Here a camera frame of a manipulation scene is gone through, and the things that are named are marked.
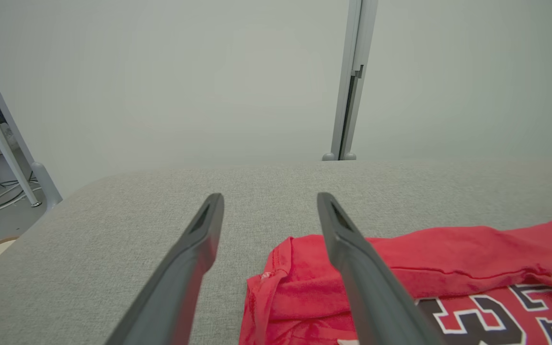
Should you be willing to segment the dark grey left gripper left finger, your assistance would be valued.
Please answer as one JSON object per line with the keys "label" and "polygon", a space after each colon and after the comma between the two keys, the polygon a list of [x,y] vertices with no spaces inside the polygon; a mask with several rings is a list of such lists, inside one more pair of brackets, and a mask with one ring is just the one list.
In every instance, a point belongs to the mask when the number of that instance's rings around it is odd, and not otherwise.
{"label": "dark grey left gripper left finger", "polygon": [[202,278],[216,260],[224,197],[210,194],[105,345],[188,345]]}

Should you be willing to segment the red white printed jersey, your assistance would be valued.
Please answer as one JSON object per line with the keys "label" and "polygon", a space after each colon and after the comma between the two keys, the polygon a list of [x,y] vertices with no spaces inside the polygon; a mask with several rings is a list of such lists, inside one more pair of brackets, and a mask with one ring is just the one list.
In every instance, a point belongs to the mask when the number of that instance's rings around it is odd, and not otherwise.
{"label": "red white printed jersey", "polygon": [[[552,221],[368,242],[448,345],[552,345]],[[287,238],[248,279],[239,345],[359,345],[321,235]]]}

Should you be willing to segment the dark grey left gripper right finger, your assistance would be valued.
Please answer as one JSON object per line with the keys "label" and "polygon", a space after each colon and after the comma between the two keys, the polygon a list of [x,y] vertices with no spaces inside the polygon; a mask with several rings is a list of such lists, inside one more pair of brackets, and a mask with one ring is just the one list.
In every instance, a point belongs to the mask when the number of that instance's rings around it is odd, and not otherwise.
{"label": "dark grey left gripper right finger", "polygon": [[329,261],[345,286],[360,345],[444,345],[337,199],[316,203]]}

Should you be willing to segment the grey metal partition post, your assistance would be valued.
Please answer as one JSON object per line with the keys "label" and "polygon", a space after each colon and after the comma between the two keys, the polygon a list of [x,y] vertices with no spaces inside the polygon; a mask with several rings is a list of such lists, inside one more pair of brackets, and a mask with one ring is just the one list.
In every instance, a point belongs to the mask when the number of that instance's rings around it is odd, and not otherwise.
{"label": "grey metal partition post", "polygon": [[333,137],[328,152],[351,152],[379,0],[349,0]]}

